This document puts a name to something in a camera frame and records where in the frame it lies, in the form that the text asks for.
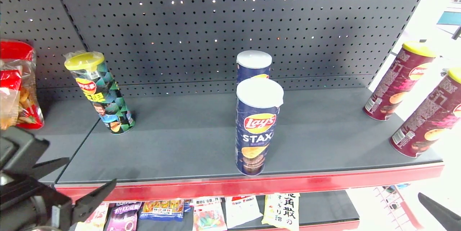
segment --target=yellow lid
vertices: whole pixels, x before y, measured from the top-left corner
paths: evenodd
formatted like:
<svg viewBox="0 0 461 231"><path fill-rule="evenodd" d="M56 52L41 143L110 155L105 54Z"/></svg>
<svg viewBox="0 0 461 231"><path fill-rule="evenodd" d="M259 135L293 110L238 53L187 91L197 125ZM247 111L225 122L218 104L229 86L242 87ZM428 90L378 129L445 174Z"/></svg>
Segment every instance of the yellow lid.
<svg viewBox="0 0 461 231"><path fill-rule="evenodd" d="M453 67L448 69L448 76L456 82L461 83L461 67Z"/></svg>
<svg viewBox="0 0 461 231"><path fill-rule="evenodd" d="M437 56L423 42L407 41L403 43L402 48L414 54L421 55L421 56L426 56L426 57L436 57Z"/></svg>
<svg viewBox="0 0 461 231"><path fill-rule="evenodd" d="M94 53L86 52L67 59L64 62L67 70L82 70L96 71L97 65L104 62L104 56L94 55Z"/></svg>

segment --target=white lid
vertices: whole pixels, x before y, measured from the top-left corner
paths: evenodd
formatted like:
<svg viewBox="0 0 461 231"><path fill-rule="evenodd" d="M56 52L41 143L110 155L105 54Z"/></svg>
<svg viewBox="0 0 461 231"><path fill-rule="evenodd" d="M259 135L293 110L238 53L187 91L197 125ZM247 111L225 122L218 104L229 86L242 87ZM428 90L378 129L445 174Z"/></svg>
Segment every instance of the white lid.
<svg viewBox="0 0 461 231"><path fill-rule="evenodd" d="M259 69L272 64L272 56L258 50L247 50L237 55L237 63L243 67Z"/></svg>
<svg viewBox="0 0 461 231"><path fill-rule="evenodd" d="M280 107L283 104L283 88L266 78L248 78L237 85L237 97L255 108Z"/></svg>

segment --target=potato chip can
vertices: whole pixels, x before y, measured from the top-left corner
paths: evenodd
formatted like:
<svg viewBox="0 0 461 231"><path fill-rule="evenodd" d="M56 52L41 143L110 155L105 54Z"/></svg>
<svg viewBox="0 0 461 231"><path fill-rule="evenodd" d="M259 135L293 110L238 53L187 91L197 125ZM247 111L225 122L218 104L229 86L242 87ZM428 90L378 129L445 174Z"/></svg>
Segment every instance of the potato chip can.
<svg viewBox="0 0 461 231"><path fill-rule="evenodd" d="M247 50L237 55L237 85L248 78L269 78L272 56L270 54Z"/></svg>
<svg viewBox="0 0 461 231"><path fill-rule="evenodd" d="M389 139L400 153L418 157L461 118L461 67L448 75Z"/></svg>
<svg viewBox="0 0 461 231"><path fill-rule="evenodd" d="M135 125L122 93L99 52L69 53L64 65L71 72L85 97L112 134L129 131Z"/></svg>
<svg viewBox="0 0 461 231"><path fill-rule="evenodd" d="M262 172L282 104L283 89L273 80L249 78L237 85L235 160L241 173Z"/></svg>
<svg viewBox="0 0 461 231"><path fill-rule="evenodd" d="M434 58L435 54L424 43L405 42L363 111L373 119L387 121Z"/></svg>

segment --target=lower shelf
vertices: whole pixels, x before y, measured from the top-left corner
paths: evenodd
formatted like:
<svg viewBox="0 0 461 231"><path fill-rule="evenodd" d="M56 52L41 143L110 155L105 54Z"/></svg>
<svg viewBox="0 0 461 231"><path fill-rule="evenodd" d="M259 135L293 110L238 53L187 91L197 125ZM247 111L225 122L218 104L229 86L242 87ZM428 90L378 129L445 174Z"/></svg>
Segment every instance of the lower shelf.
<svg viewBox="0 0 461 231"><path fill-rule="evenodd" d="M264 213L264 196L257 196L260 212ZM261 224L261 218L243 225L230 228L230 231L279 230L273 226ZM342 231L356 229L359 226L359 214L354 208L346 191L326 191L301 193L299 198L300 230ZM193 212L184 214L182 222L138 221L137 231L190 231L193 226Z"/></svg>

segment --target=perforated metal panel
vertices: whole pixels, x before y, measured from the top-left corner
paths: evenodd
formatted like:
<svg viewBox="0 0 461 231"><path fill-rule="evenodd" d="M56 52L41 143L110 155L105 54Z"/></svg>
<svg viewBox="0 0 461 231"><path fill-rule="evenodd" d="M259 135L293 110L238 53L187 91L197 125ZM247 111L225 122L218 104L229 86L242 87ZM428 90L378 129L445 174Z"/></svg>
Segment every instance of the perforated metal panel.
<svg viewBox="0 0 461 231"><path fill-rule="evenodd" d="M60 0L0 0L0 36L37 52L38 88L74 86L62 54L84 49Z"/></svg>
<svg viewBox="0 0 461 231"><path fill-rule="evenodd" d="M64 0L120 83L235 78L236 55L271 77L374 75L419 0Z"/></svg>
<svg viewBox="0 0 461 231"><path fill-rule="evenodd" d="M284 90L329 89L365 87L373 80L373 75L342 77L303 77L275 79ZM234 93L235 81L148 83L145 85L119 85L124 97L151 97L173 95L200 95ZM85 100L78 87L39 89L40 101Z"/></svg>

